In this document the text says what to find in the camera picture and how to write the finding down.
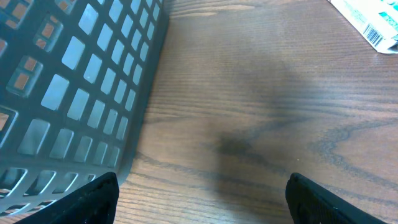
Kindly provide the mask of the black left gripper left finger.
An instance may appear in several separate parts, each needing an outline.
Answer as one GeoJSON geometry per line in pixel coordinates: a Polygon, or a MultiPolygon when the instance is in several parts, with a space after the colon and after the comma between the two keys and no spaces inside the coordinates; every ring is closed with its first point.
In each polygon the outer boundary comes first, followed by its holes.
{"type": "Polygon", "coordinates": [[[112,224],[119,198],[114,172],[107,172],[16,224],[112,224]]]}

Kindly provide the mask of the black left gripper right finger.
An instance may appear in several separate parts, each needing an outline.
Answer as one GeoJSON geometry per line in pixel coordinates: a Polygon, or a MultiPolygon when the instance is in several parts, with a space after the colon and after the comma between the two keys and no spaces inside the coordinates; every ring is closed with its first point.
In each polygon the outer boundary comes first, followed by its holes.
{"type": "Polygon", "coordinates": [[[296,172],[285,198],[295,224],[386,224],[296,172]]]}

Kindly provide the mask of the white Panadol box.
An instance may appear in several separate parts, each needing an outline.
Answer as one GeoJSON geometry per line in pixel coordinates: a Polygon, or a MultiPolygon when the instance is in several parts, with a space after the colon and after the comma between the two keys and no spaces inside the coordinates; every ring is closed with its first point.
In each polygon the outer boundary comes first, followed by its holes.
{"type": "Polygon", "coordinates": [[[329,0],[378,53],[397,53],[397,0],[329,0]]]}

